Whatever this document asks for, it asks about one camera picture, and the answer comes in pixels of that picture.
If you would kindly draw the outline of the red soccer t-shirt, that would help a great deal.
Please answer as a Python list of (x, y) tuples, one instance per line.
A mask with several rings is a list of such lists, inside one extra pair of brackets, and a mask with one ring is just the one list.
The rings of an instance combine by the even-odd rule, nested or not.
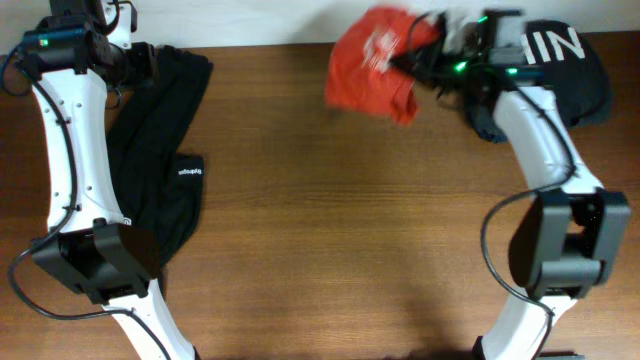
[(391, 4), (368, 9), (334, 44), (325, 85), (327, 106), (411, 124), (418, 113), (413, 78), (392, 65), (409, 46), (432, 45), (434, 22)]

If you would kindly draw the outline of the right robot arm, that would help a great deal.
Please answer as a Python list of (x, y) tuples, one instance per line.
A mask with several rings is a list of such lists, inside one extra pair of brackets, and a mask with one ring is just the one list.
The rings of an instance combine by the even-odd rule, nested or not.
[(629, 202), (607, 190), (581, 158), (552, 83), (524, 41), (520, 10), (486, 10), (458, 30), (459, 43), (446, 12), (427, 12), (419, 21), (436, 29), (434, 43), (410, 43), (393, 65), (419, 83), (462, 93), (506, 137), (527, 182), (522, 196), (530, 206), (509, 244), (510, 274), (498, 278), (507, 300), (471, 354), (542, 359), (560, 317), (609, 280)]

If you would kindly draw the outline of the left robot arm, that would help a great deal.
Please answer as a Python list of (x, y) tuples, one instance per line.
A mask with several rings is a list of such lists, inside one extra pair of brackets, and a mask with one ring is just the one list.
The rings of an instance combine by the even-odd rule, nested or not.
[(42, 114), (51, 189), (47, 232), (26, 256), (113, 318), (139, 357), (194, 359), (161, 291), (158, 244), (125, 219), (112, 185), (108, 95), (157, 73), (153, 47), (131, 39), (136, 29), (128, 1), (54, 1), (17, 46)]

